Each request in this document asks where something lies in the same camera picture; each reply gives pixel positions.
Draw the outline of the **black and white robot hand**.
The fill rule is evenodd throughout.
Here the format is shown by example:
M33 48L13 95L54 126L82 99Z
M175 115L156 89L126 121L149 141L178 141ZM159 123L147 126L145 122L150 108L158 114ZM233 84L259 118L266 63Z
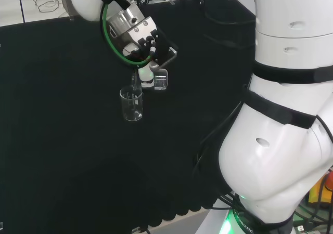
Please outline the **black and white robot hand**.
M144 89L152 89L155 86L154 73L151 71L149 63L138 69L138 75L141 87Z

